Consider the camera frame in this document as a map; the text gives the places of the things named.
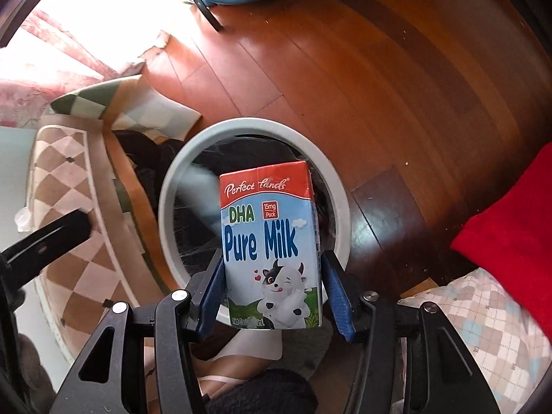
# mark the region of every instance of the cartoon cow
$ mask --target cartoon cow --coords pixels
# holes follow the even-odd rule
[[[305,318],[310,309],[305,303],[305,281],[303,264],[299,270],[290,266],[278,266],[276,260],[270,270],[264,269],[263,295],[257,311],[265,323],[276,329],[305,328]]]

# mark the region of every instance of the blue gripper pad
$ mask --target blue gripper pad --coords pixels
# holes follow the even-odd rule
[[[205,290],[199,307],[199,325],[197,333],[201,340],[203,340],[213,329],[216,315],[219,312],[220,302],[223,301],[225,289],[226,277],[224,274],[223,256],[221,254],[220,260],[216,266],[216,271],[213,274],[211,282],[209,282],[209,286]]]
[[[322,280],[328,293],[329,305],[332,308],[333,318],[336,321],[339,333],[352,342],[355,335],[351,302],[341,285],[339,275],[329,262],[329,259],[322,255]]]

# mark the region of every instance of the red cushion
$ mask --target red cushion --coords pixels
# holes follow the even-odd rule
[[[552,144],[451,247],[489,271],[552,338]]]

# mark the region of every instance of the dha pure milk carton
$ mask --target dha pure milk carton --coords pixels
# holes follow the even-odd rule
[[[318,219],[307,164],[223,174],[220,206],[231,324],[321,325]]]

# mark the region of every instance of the white wall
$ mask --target white wall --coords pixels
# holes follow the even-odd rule
[[[0,250],[23,237],[13,219],[25,205],[30,151],[36,133],[31,129],[0,126]],[[34,283],[27,284],[25,290],[25,303],[16,310],[17,328],[37,347],[57,391],[70,366],[46,322]]]

